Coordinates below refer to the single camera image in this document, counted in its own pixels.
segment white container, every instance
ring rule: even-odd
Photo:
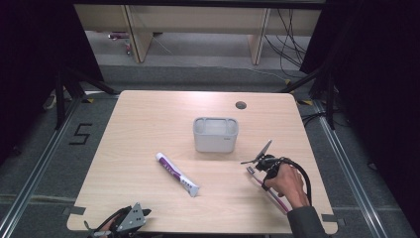
[[[233,118],[200,117],[193,125],[195,150],[230,153],[235,149],[239,126]]]

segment tube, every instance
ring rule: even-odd
[[[182,186],[185,188],[186,191],[188,191],[189,195],[191,197],[194,197],[197,195],[198,189],[200,188],[196,184],[194,184],[190,179],[188,179],[182,171],[179,170],[170,160],[168,157],[166,157],[162,153],[156,154],[157,161],[167,170],[170,172],[171,175],[173,175],[176,179],[179,180],[179,182],[182,184]]]

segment sleeve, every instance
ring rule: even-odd
[[[328,237],[313,206],[302,206],[287,213],[293,236],[296,238]]]

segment wooden table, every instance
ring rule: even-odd
[[[238,109],[243,101],[246,109]],[[234,152],[195,151],[197,117],[232,117],[239,123]],[[286,215],[247,173],[242,161],[267,153],[302,166],[318,214],[333,214],[293,97],[289,94],[196,91],[124,91],[115,106],[67,227],[97,227],[119,208],[149,208],[142,231],[182,233],[291,233]],[[167,155],[194,183],[190,197],[155,159]],[[262,179],[264,173],[258,173]],[[327,233],[337,223],[323,222]]]

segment robotic claw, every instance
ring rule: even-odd
[[[135,233],[146,224],[145,216],[149,215],[149,213],[151,213],[150,209],[142,209],[137,202],[133,207],[127,206],[119,209],[96,229],[90,229],[86,221],[84,222],[84,225],[91,232],[91,235],[88,236],[88,238],[103,236],[112,238],[136,237]],[[104,226],[111,221],[112,223],[109,226],[109,230],[102,231]]]
[[[266,176],[262,181],[262,188],[264,190],[269,190],[269,187],[265,186],[264,182],[267,179],[273,179],[278,174],[278,169],[281,164],[289,164],[295,168],[297,168],[300,173],[303,175],[303,178],[305,179],[306,183],[306,195],[308,196],[309,203],[312,205],[312,195],[311,195],[311,182],[309,180],[308,174],[303,170],[302,167],[300,167],[297,163],[291,161],[289,158],[286,157],[280,157],[276,158],[273,155],[266,155],[266,151],[268,150],[268,147],[271,145],[272,140],[269,140],[268,143],[262,148],[262,150],[259,152],[259,154],[256,156],[256,158],[252,161],[248,162],[241,162],[241,165],[248,164],[248,163],[257,163],[256,169],[266,172]]]

